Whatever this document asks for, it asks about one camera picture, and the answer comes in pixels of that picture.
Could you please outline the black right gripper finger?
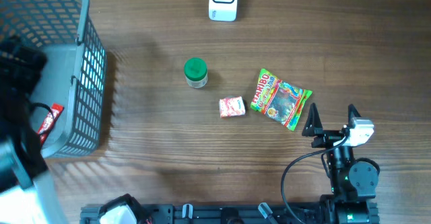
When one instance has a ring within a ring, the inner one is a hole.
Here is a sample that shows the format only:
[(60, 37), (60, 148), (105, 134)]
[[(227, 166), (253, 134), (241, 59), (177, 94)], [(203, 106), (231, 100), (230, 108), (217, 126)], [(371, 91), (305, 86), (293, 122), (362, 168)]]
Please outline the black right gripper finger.
[(347, 117), (349, 125), (353, 125), (355, 118), (361, 117), (360, 113), (357, 111), (356, 107), (353, 104), (350, 104), (348, 106)]
[(302, 131), (302, 136), (317, 137), (321, 135), (323, 135), (323, 125), (321, 123), (317, 105), (312, 103), (308, 111), (308, 117)]

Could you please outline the Haribo gummy candy bag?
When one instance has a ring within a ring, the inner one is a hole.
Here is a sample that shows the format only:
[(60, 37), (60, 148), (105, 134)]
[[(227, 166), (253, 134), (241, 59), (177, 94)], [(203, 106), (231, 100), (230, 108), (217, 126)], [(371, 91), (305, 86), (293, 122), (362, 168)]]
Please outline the Haribo gummy candy bag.
[(311, 90), (289, 84), (267, 69), (261, 69), (250, 107), (294, 131), (311, 95)]

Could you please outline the red chocolate bar wrapper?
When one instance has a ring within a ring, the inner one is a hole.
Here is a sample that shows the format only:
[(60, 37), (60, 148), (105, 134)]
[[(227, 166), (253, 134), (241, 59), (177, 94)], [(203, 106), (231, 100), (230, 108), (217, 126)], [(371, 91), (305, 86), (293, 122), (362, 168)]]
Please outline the red chocolate bar wrapper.
[(40, 144), (44, 145), (65, 107), (56, 103), (54, 103), (51, 107), (48, 107), (47, 105), (43, 105), (42, 107), (48, 110), (48, 114), (38, 129)]

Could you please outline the small red-white snack packet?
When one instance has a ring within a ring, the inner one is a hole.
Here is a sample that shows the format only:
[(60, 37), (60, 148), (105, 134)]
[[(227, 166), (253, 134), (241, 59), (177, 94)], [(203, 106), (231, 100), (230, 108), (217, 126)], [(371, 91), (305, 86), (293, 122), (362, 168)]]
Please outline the small red-white snack packet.
[(219, 100), (220, 117), (243, 116), (246, 113), (244, 100), (241, 96)]

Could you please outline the green-lidded Knorr jar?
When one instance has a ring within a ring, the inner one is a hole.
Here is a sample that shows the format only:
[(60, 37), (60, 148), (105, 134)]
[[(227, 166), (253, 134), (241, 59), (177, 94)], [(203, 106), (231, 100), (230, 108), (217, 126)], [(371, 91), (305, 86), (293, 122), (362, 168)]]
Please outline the green-lidded Knorr jar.
[(189, 59), (185, 63), (184, 74), (190, 87), (195, 89), (204, 87), (208, 80), (206, 62), (196, 57)]

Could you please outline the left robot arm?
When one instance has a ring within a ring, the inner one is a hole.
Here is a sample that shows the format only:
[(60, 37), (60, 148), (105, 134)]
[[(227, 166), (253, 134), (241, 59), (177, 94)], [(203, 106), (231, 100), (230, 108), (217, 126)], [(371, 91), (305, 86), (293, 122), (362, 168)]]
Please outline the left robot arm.
[(17, 36), (1, 41), (1, 222), (66, 223), (53, 178), (41, 154), (40, 139), (51, 131), (35, 131), (30, 117), (37, 108), (30, 94), (47, 62), (46, 55), (23, 45)]

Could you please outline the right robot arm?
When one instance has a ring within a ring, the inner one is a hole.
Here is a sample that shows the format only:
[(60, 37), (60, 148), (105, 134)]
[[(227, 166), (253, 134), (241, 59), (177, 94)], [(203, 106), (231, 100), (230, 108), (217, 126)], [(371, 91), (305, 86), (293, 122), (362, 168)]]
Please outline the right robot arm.
[(320, 197), (323, 223), (378, 223), (376, 197), (379, 165), (368, 158), (354, 157), (354, 148), (365, 144), (374, 133), (374, 123), (362, 117), (350, 104), (348, 123), (340, 130), (323, 128), (316, 104), (310, 105), (302, 136), (312, 137), (311, 147), (322, 149), (321, 160), (330, 180), (331, 194)]

